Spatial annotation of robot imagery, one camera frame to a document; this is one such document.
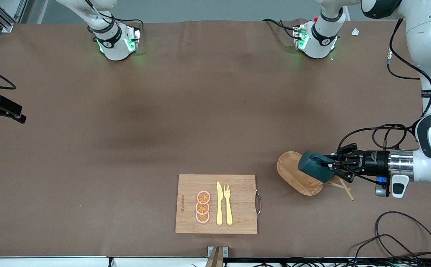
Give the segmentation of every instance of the cable connector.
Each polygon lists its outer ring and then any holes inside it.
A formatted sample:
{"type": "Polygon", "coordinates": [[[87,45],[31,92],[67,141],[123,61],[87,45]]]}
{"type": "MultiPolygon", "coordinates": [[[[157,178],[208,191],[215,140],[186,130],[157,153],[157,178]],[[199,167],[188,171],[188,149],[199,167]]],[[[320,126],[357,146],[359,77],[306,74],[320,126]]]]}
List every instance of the cable connector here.
{"type": "Polygon", "coordinates": [[[390,64],[390,61],[392,60],[392,50],[389,48],[389,52],[387,53],[387,64],[390,64]]]}

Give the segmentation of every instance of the white robot link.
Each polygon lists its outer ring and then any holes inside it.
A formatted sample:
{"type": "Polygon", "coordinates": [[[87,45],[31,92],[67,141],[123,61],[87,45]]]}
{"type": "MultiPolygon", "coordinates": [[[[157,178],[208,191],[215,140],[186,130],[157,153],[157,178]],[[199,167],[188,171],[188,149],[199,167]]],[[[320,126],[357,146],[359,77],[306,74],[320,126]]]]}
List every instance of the white robot link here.
{"type": "Polygon", "coordinates": [[[126,59],[138,49],[140,30],[117,22],[110,13],[117,0],[56,0],[79,15],[96,36],[100,51],[110,60],[126,59]]]}
{"type": "MultiPolygon", "coordinates": [[[[344,22],[342,6],[359,1],[317,2],[321,5],[321,16],[317,22],[311,21],[301,26],[301,29],[304,27],[306,31],[303,33],[299,30],[298,34],[305,40],[300,40],[298,47],[310,57],[322,58],[332,49],[337,31],[344,22]]],[[[382,183],[377,180],[378,196],[388,196],[390,189],[392,196],[401,198],[409,181],[431,182],[431,0],[362,0],[361,7],[364,15],[372,19],[389,17],[406,21],[407,45],[414,62],[412,67],[419,72],[424,113],[413,128],[419,149],[363,152],[357,150],[356,144],[351,144],[353,146],[346,147],[342,159],[346,160],[344,163],[355,163],[351,164],[350,169],[356,169],[357,174],[387,176],[382,183]]],[[[389,50],[388,59],[391,58],[391,53],[389,50]]],[[[332,154],[327,157],[331,160],[340,158],[335,155],[336,157],[332,154]]],[[[337,174],[339,168],[344,169],[344,178],[352,181],[353,175],[349,169],[345,169],[345,164],[324,162],[321,165],[331,169],[333,166],[337,167],[334,171],[337,174]]]]}

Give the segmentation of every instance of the wooden stick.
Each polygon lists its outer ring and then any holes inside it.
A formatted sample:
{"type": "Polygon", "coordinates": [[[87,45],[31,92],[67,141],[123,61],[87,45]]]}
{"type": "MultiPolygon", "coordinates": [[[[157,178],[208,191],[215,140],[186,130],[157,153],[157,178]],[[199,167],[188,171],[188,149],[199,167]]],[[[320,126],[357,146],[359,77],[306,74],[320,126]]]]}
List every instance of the wooden stick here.
{"type": "Polygon", "coordinates": [[[330,185],[332,185],[332,186],[336,186],[336,187],[338,187],[338,188],[342,188],[342,189],[344,189],[344,186],[341,186],[341,185],[336,184],[336,183],[334,183],[334,182],[330,182],[329,184],[330,184],[330,185]]]}
{"type": "Polygon", "coordinates": [[[346,183],[344,182],[344,180],[343,179],[339,179],[339,181],[341,181],[341,184],[344,187],[344,189],[346,190],[347,194],[349,195],[349,198],[351,198],[351,201],[354,201],[354,197],[352,196],[351,192],[347,188],[346,183]]]}

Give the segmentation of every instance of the metal handle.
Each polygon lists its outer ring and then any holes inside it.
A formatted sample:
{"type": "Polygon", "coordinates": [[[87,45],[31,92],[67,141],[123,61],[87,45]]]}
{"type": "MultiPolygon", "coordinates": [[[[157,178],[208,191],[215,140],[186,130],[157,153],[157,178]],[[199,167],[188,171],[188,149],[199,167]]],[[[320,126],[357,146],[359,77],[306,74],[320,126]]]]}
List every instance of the metal handle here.
{"type": "Polygon", "coordinates": [[[255,194],[256,197],[258,199],[258,212],[257,212],[257,218],[258,216],[260,216],[260,212],[261,212],[261,196],[260,193],[258,193],[258,190],[255,189],[255,194]]]}

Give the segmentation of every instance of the wooden tray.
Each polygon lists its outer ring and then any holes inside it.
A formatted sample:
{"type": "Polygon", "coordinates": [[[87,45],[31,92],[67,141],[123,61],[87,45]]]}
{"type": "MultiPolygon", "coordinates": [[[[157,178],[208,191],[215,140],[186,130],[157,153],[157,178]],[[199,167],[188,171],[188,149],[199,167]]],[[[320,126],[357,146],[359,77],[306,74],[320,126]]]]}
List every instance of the wooden tray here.
{"type": "Polygon", "coordinates": [[[176,233],[196,234],[256,234],[254,175],[180,174],[177,190],[176,233]],[[227,225],[225,198],[222,200],[223,224],[217,225],[217,181],[230,186],[230,205],[234,223],[227,225]],[[196,196],[200,191],[210,193],[210,219],[199,223],[195,219],[196,196]]]}

